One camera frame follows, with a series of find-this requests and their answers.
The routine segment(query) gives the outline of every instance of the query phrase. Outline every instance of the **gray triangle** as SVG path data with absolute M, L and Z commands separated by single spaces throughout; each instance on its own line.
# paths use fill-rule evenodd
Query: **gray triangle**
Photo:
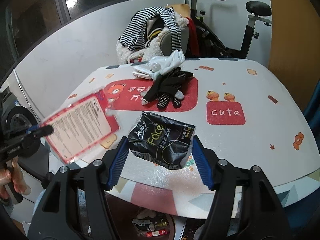
M 213 197 L 214 194 L 201 194 L 198 197 L 191 199 L 189 202 L 196 207 L 209 212 L 211 205 L 208 205 L 208 203 L 212 203 Z
M 282 202 L 282 201 L 285 199 L 285 197 L 288 198 L 289 192 L 290 192 L 290 190 L 288 190 L 288 191 L 286 191 L 286 192 L 279 193 L 279 194 L 277 195 L 277 196 L 278 196 L 278 199 L 280 200 L 280 202 Z
M 298 197 L 298 193 L 297 193 L 297 190 L 296 190 L 296 186 L 293 185 L 293 187 L 290 189 L 290 192 L 288 194 L 288 198 L 287 198 L 287 201 L 285 203 L 282 203 L 282 206 L 289 206 L 293 203 L 296 203 L 297 201 L 299 200 L 299 197 Z

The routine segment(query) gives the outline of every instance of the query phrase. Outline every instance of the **pile of clothes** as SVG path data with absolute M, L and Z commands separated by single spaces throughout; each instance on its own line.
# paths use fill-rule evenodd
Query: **pile of clothes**
M 119 64 L 148 61 L 154 56 L 163 56 L 159 42 L 169 32 L 172 51 L 181 50 L 181 28 L 188 25 L 189 20 L 173 8 L 149 7 L 138 11 L 117 41 Z

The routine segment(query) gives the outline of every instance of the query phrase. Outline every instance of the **striped shirt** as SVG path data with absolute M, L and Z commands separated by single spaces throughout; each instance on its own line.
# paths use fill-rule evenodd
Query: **striped shirt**
M 147 20 L 160 15 L 171 32 L 172 51 L 181 50 L 181 30 L 174 19 L 174 10 L 164 7 L 148 7 L 138 11 L 131 19 L 119 42 L 134 51 L 145 48 Z

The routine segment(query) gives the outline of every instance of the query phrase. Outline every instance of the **brown wood panel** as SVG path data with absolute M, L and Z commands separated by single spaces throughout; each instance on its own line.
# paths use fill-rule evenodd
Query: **brown wood panel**
M 320 17 L 309 0 L 271 0 L 269 70 L 304 110 L 320 77 Z

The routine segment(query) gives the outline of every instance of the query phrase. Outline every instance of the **black saddle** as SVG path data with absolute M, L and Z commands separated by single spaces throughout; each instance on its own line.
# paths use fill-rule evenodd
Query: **black saddle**
M 250 1 L 245 5 L 247 11 L 258 16 L 267 17 L 272 14 L 271 8 L 264 2 Z

